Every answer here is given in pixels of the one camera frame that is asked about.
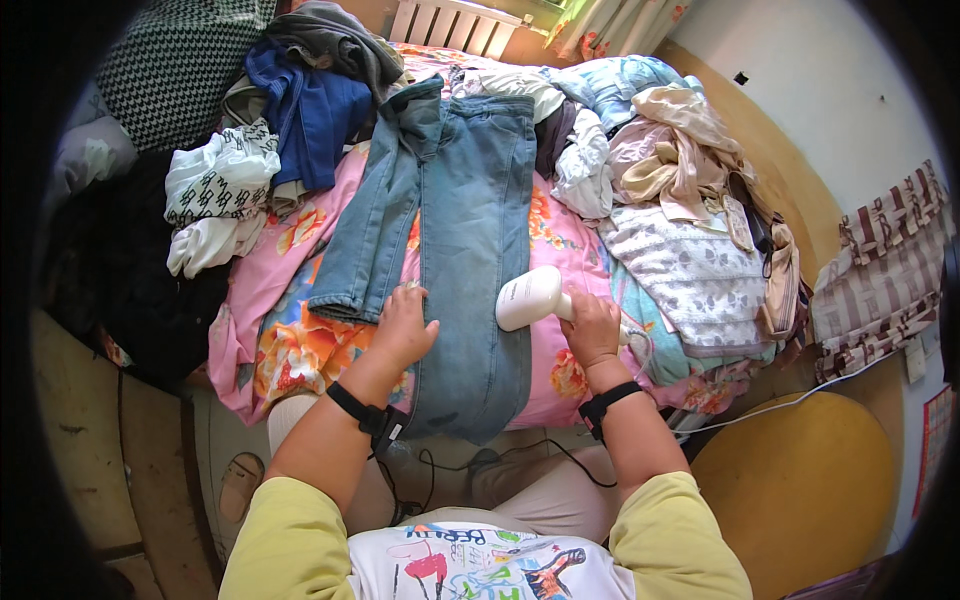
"pink floral bedsheet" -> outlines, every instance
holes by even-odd
[[[450,64],[497,68],[495,60],[448,49],[393,44],[419,81]],[[449,88],[444,87],[444,96]],[[363,175],[369,144],[348,153],[337,169],[337,185],[315,194],[299,212],[272,218],[256,248],[236,261],[227,300],[210,328],[207,370],[219,398],[247,424],[263,420],[277,400],[303,391],[322,393],[370,344],[375,326],[323,319],[306,309],[323,247]],[[611,297],[610,264],[596,232],[550,195],[551,183],[534,174],[530,201],[530,268],[551,264],[565,284]],[[403,283],[420,279],[420,218],[407,241]],[[566,426],[580,421],[577,408],[589,399],[583,368],[566,345],[556,317],[531,326],[532,385],[526,407],[508,428]],[[748,385],[745,366],[689,377],[667,388],[640,372],[629,348],[621,360],[661,406],[719,412]],[[413,370],[396,383],[390,402],[409,411]]]

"black cable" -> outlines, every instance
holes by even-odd
[[[614,481],[613,483],[601,483],[601,482],[597,481],[596,478],[593,477],[593,475],[590,473],[589,469],[587,469],[586,467],[584,467],[584,464],[583,464],[583,463],[581,463],[581,462],[578,461],[576,458],[574,458],[573,455],[570,454],[570,452],[567,451],[566,448],[564,448],[563,446],[560,445],[560,443],[558,443],[556,440],[551,440],[550,438],[545,438],[545,439],[543,439],[543,440],[540,440],[539,442],[535,442],[535,443],[530,444],[530,445],[524,445],[524,446],[519,446],[519,447],[516,447],[516,448],[510,448],[509,450],[507,450],[506,452],[504,452],[503,454],[501,454],[501,455],[500,455],[500,458],[503,458],[504,456],[507,456],[507,455],[510,454],[511,452],[519,452],[519,451],[521,451],[521,450],[529,450],[529,449],[531,449],[531,448],[537,447],[537,446],[540,445],[540,444],[546,444],[546,443],[553,444],[553,445],[556,446],[563,454],[565,454],[568,459],[570,459],[571,461],[573,461],[574,463],[576,463],[576,464],[577,464],[577,467],[581,468],[581,469],[583,470],[583,472],[587,474],[587,477],[589,477],[590,481],[592,481],[594,485],[599,486],[599,487],[601,487],[601,488],[615,488],[615,487],[616,487],[616,482],[615,482],[615,481]],[[427,449],[427,448],[424,448],[423,450],[421,450],[421,451],[420,451],[420,455],[417,457],[417,459],[418,459],[420,462],[424,463],[425,465],[430,465],[430,467],[432,467],[432,468],[441,468],[441,469],[443,469],[443,470],[458,471],[458,470],[464,470],[465,468],[469,468],[470,465],[471,465],[471,462],[467,462],[467,463],[465,463],[464,465],[461,465],[460,467],[444,467],[444,466],[442,466],[442,465],[437,465],[437,464],[435,464],[435,463],[433,462],[433,454],[430,454],[430,462],[428,463],[428,462],[426,462],[426,461],[424,461],[424,460],[422,459],[423,452],[430,453],[430,450]]]
[[[530,445],[523,445],[523,446],[518,446],[516,448],[510,448],[503,454],[500,454],[499,458],[502,459],[503,457],[507,456],[511,452],[520,452],[522,450],[529,450],[531,448],[537,447],[540,444],[547,444],[547,443],[550,443],[556,446],[563,454],[566,455],[568,459],[573,461],[577,465],[577,467],[581,468],[583,472],[587,474],[587,477],[589,477],[590,481],[593,482],[594,485],[599,486],[600,488],[607,488],[607,489],[616,487],[615,481],[613,483],[601,483],[597,481],[596,478],[593,476],[593,474],[590,473],[589,469],[587,469],[587,467],[585,467],[583,463],[581,463],[576,458],[574,458],[573,455],[570,454],[570,452],[566,448],[560,445],[560,443],[558,443],[556,440],[551,440],[550,438],[545,438],[543,440],[540,440],[539,442],[535,442]],[[429,461],[423,460],[424,453],[429,457],[430,459]],[[397,497],[396,495],[396,482],[394,481],[394,476],[390,473],[390,468],[387,467],[386,463],[377,461],[377,463],[381,467],[383,467],[383,472],[387,476],[387,481],[390,484],[390,493],[394,497],[394,516],[390,519],[390,525],[389,525],[390,527],[397,526],[408,515],[417,516],[417,515],[422,515],[423,513],[426,512],[427,507],[430,505],[430,500],[433,499],[433,492],[437,483],[438,468],[441,470],[461,471],[461,470],[464,470],[465,468],[470,468],[470,466],[473,465],[472,460],[467,461],[466,463],[464,463],[463,465],[460,465],[459,467],[445,467],[444,465],[438,465],[433,462],[433,452],[431,452],[429,448],[421,449],[420,453],[417,455],[417,460],[420,461],[421,463],[424,463],[425,465],[430,466],[430,492],[426,495],[426,501],[423,502],[422,504],[416,501],[413,501],[413,502],[401,501],[399,497]]]

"wrist strap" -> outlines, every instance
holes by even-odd
[[[380,410],[370,404],[364,404],[337,381],[326,389],[326,394],[333,398],[333,401],[348,415],[357,419],[360,431],[370,435],[370,447],[374,454],[380,454],[386,450],[410,422],[410,418],[405,413],[401,413],[393,406],[388,405],[385,410]]]
[[[607,390],[603,394],[594,396],[589,402],[584,402],[581,404],[580,416],[583,418],[584,423],[587,424],[593,439],[603,442],[603,427],[600,423],[607,415],[607,408],[611,404],[618,401],[620,398],[642,391],[643,388],[641,388],[638,383],[635,381],[628,381],[627,383],[621,383],[620,385]]]

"beige pants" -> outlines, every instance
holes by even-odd
[[[282,400],[270,415],[270,445],[273,451],[293,424],[313,404],[316,397]],[[290,409],[299,413],[288,414]],[[525,452],[507,455],[504,460],[481,470],[471,485],[472,504],[476,508],[447,507],[412,516],[402,525],[442,521],[485,523],[508,531],[523,531],[550,536],[576,536],[597,543],[610,534],[620,495],[617,488],[601,488],[565,455],[524,460]],[[602,446],[571,452],[593,478],[601,483],[615,480],[613,464]],[[394,497],[380,467],[370,459],[344,515],[350,535],[390,525],[394,515]]]

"radiator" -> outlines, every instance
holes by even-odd
[[[400,0],[390,41],[463,50],[500,59],[522,20],[462,0]]]

